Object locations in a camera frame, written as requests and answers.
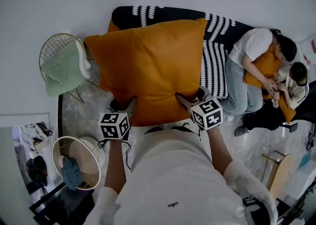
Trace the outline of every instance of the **orange cushion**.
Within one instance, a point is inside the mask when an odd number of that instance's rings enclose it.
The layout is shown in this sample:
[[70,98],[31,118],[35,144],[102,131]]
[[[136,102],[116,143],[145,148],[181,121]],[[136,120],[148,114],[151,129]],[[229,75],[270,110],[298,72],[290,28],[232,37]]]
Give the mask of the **orange cushion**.
[[[264,95],[263,99],[271,99],[271,96]],[[280,99],[278,100],[278,105],[279,105],[283,115],[285,116],[286,122],[290,123],[291,120],[294,118],[296,111],[293,110],[292,108],[287,107],[285,97],[284,97],[284,94],[282,92],[280,93]]]
[[137,96],[134,126],[189,118],[175,93],[198,91],[206,25],[204,18],[177,20],[85,38],[100,65],[100,87],[122,107]]
[[[253,61],[257,69],[267,78],[272,77],[275,72],[277,72],[281,63],[282,62],[275,56],[273,44],[269,46],[268,51]],[[248,71],[245,71],[243,75],[243,82],[259,88],[263,87],[263,84]]]

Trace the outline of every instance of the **gold wire chair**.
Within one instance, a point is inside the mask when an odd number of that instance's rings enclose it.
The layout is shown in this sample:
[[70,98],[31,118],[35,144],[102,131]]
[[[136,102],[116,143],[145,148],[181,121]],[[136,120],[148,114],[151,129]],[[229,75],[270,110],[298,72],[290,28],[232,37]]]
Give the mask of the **gold wire chair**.
[[[84,48],[83,43],[78,40],[75,36],[68,34],[68,33],[58,33],[55,34],[51,37],[49,37],[44,45],[41,47],[40,53],[39,53],[39,70],[41,73],[41,76],[43,77],[43,79],[46,81],[45,76],[41,70],[41,65],[48,60],[50,57],[55,56],[59,51],[61,51],[63,48],[65,48],[66,46],[68,46],[69,44],[71,44],[74,41],[78,41],[80,43],[80,45],[82,46],[83,52],[84,52],[84,57],[87,60],[93,60],[93,59],[88,59],[87,58],[87,54]],[[91,82],[90,80],[87,79],[87,81],[93,85],[95,85],[96,87],[100,88],[98,85],[94,84],[93,82]],[[79,102],[84,103],[83,99],[81,98],[79,92],[78,92],[78,88],[76,88],[76,92],[77,92],[77,96],[74,96],[73,94],[71,94],[69,91],[67,92],[69,95],[71,95],[72,97],[74,97],[75,99],[77,99]]]

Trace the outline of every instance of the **black and white cube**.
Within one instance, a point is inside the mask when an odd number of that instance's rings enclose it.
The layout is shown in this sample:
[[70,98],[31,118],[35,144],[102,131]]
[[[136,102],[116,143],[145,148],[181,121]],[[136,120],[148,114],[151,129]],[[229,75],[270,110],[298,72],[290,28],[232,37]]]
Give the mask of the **black and white cube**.
[[101,113],[99,126],[106,139],[122,139],[130,127],[127,113]]
[[207,130],[223,123],[223,109],[216,98],[191,107],[193,120]]

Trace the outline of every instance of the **white t-shirt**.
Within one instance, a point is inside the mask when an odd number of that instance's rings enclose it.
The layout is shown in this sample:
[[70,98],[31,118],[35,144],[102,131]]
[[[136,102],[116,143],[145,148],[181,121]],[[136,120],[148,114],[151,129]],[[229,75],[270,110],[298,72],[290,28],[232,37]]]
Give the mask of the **white t-shirt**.
[[310,86],[308,82],[305,85],[298,85],[296,81],[290,78],[290,68],[292,66],[286,66],[278,70],[278,81],[285,81],[285,86],[290,95],[290,105],[293,110],[298,107],[304,99],[307,97],[308,92],[310,91]]
[[132,173],[119,195],[104,187],[85,225],[248,225],[235,181],[277,211],[267,189],[241,163],[224,177],[213,167],[197,134],[166,130],[135,145]]
[[252,29],[246,32],[241,39],[234,44],[229,58],[242,67],[241,60],[245,54],[254,61],[261,54],[268,51],[272,39],[273,35],[269,29]]

